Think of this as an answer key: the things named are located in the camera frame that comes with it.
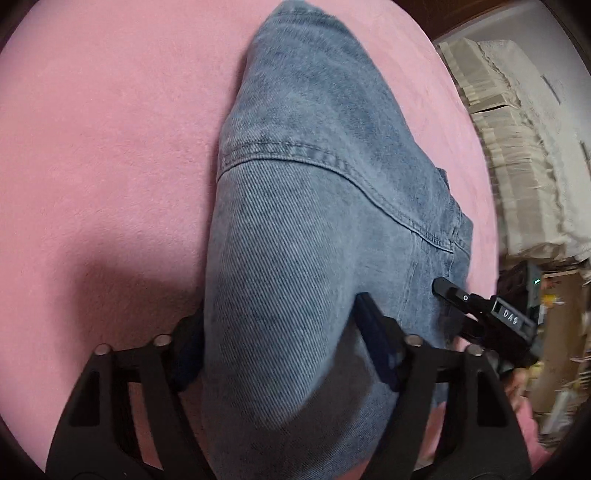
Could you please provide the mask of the lace covered stacked boxes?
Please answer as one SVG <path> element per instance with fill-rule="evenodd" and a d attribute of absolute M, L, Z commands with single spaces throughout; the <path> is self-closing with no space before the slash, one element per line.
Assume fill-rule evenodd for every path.
<path fill-rule="evenodd" d="M 501 254 L 589 259 L 588 164 L 542 74 L 511 40 L 461 38 L 437 49 L 485 153 Z"/>

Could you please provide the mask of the blue denim jacket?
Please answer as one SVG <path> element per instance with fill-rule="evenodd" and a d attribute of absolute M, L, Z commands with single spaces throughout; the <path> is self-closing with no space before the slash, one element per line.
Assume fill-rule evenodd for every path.
<path fill-rule="evenodd" d="M 445 346 L 431 285 L 466 282 L 472 231 L 353 33 L 280 3 L 219 139 L 202 391 L 215 475 L 334 479 L 369 459 L 397 397 L 353 300 Z"/>

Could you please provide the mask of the pink bed sheet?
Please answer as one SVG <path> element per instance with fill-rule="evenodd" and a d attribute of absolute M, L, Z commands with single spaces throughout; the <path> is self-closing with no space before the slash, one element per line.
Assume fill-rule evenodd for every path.
<path fill-rule="evenodd" d="M 216 141 L 273 1 L 41 1 L 1 54 L 1 415 L 44 467 L 94 346 L 197 306 Z"/>

